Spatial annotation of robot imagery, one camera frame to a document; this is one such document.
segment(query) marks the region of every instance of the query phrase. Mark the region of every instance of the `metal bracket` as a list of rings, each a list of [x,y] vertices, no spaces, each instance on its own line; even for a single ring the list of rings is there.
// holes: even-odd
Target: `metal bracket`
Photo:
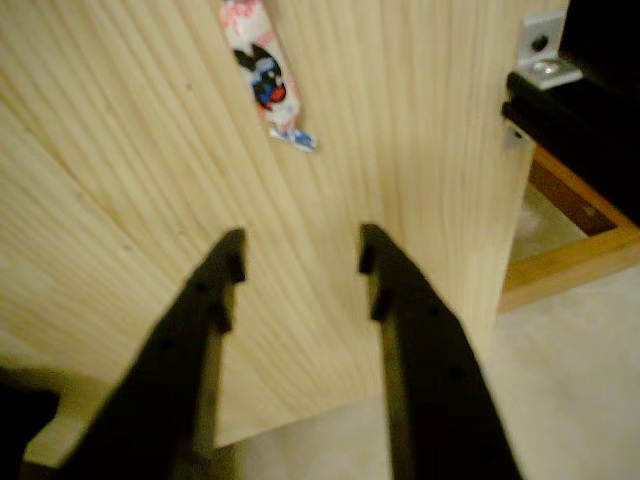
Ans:
[[[579,68],[558,55],[565,14],[532,17],[524,21],[518,48],[517,72],[539,90],[575,82]]]

